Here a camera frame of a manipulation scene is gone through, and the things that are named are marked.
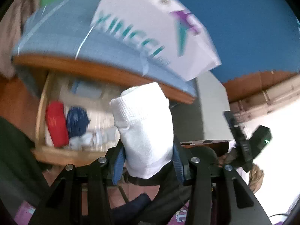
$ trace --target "rolled towel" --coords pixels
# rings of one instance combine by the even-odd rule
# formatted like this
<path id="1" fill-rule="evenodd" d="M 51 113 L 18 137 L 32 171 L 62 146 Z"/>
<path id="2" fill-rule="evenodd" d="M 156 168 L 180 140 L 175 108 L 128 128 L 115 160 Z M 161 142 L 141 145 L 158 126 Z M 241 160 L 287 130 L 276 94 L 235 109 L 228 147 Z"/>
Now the rolled towel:
<path id="1" fill-rule="evenodd" d="M 125 147 L 128 173 L 142 179 L 152 177 L 173 155 L 169 100 L 154 82 L 125 90 L 110 105 Z"/>

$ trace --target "blue wall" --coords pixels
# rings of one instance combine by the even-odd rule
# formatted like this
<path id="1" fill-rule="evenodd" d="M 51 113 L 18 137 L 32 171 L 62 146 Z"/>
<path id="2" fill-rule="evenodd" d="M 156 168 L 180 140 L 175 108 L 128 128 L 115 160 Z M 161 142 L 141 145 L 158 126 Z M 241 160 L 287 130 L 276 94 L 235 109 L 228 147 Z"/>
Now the blue wall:
<path id="1" fill-rule="evenodd" d="M 227 82 L 266 70 L 300 69 L 300 40 L 285 0 L 179 0 L 203 23 L 222 65 L 213 74 Z"/>

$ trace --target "black device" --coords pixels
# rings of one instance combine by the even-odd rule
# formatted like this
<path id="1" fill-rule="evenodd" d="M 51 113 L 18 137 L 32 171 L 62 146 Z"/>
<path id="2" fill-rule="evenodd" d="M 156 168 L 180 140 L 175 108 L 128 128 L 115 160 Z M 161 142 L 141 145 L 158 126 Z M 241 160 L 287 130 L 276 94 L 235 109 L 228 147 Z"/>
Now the black device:
<path id="1" fill-rule="evenodd" d="M 228 164 L 233 167 L 242 167 L 247 173 L 252 169 L 253 159 L 272 140 L 271 131 L 269 128 L 259 125 L 251 138 L 247 139 L 230 111 L 224 111 L 224 117 L 235 140 L 235 147 L 227 157 Z"/>
<path id="2" fill-rule="evenodd" d="M 258 128 L 253 139 L 246 140 L 230 112 L 224 113 L 239 154 L 236 164 L 249 168 L 252 160 L 262 150 L 262 141 L 271 135 L 269 130 Z M 210 225 L 212 189 L 216 195 L 217 224 L 270 225 L 271 222 L 260 203 L 232 165 L 219 165 L 200 158 L 201 149 L 183 148 L 176 140 L 173 145 L 173 164 L 177 179 L 191 186 L 191 197 L 186 225 Z M 105 157 L 92 164 L 75 167 L 67 165 L 51 186 L 49 194 L 40 202 L 29 225 L 81 225 L 81 187 L 88 185 L 88 215 L 90 224 L 113 225 L 107 186 L 116 185 L 122 175 L 125 149 L 121 141 L 110 148 Z"/>

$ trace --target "white wall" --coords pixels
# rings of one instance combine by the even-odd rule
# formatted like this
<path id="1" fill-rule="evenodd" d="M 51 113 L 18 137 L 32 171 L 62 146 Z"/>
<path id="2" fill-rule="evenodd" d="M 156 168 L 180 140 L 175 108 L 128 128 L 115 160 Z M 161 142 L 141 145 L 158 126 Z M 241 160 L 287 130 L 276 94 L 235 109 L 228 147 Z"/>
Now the white wall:
<path id="1" fill-rule="evenodd" d="M 244 125 L 251 132 L 258 125 L 271 129 L 272 141 L 254 160 L 265 172 L 255 196 L 268 216 L 286 213 L 300 193 L 300 101 Z"/>

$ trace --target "light blue sheet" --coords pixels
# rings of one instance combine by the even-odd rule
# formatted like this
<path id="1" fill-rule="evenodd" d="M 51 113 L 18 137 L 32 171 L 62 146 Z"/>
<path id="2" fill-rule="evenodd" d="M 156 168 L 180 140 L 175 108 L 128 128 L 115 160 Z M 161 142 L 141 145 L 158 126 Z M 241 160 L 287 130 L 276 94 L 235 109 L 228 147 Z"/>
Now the light blue sheet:
<path id="1" fill-rule="evenodd" d="M 13 55 L 38 53 L 75 58 L 91 29 L 90 23 L 99 1 L 61 0 L 42 7 L 27 20 Z M 77 58 L 127 70 L 194 97 L 197 95 L 192 83 L 185 82 L 155 60 L 141 57 L 136 49 L 98 30 L 91 30 Z"/>

